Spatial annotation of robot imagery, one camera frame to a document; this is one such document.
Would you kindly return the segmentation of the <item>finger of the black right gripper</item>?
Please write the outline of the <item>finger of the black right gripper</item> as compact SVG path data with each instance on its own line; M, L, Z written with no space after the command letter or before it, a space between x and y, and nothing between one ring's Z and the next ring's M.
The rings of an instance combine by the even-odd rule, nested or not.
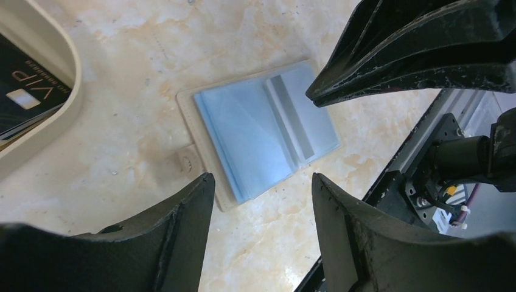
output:
M511 60L514 1L361 1L309 89Z
M420 89L474 89L515 92L515 61L444 66L398 77L364 78L335 89L308 89L306 96L324 107L364 96Z

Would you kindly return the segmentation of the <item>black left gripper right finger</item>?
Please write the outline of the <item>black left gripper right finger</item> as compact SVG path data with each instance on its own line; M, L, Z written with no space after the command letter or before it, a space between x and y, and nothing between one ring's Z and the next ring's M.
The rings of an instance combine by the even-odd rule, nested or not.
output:
M329 291L514 291L515 234L463 239L392 217L320 173L312 199Z

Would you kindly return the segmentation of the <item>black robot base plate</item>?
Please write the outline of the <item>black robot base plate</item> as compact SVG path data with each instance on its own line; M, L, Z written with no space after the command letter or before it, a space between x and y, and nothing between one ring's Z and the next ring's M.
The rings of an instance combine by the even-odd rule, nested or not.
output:
M451 151L451 144L463 142L464 135L445 137L456 127L452 114L444 115L424 143L414 161L403 172L384 171L361 199L378 210L410 225L446 235L438 224L449 224L452 214L460 210L458 204L447 204L445 191L459 184L459 179L447 175L437 163ZM322 257L298 286L299 291L329 291L323 270Z

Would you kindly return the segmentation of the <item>beige card holder wallet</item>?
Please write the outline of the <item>beige card holder wallet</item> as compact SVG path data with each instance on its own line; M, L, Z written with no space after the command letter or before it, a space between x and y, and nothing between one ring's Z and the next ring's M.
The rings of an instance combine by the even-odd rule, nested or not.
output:
M311 62L316 73L313 60L302 61ZM189 173L213 174L215 199L223 212L257 198L310 164L294 164L264 86L268 75L286 66L176 95L193 139L193 145L179 152L180 160Z

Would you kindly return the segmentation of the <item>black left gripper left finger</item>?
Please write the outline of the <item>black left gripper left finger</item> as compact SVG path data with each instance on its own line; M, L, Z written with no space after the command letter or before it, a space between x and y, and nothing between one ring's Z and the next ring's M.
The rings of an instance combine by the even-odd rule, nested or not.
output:
M204 173L96 234L1 225L2 291L197 291L214 208Z

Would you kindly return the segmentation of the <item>silver white credit card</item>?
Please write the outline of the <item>silver white credit card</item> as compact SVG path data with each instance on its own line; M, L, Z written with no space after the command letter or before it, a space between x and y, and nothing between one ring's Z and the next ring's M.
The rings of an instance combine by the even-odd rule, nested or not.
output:
M287 149L298 167L340 146L328 110L315 106L305 94L314 80L312 63L302 61L274 71L264 83Z

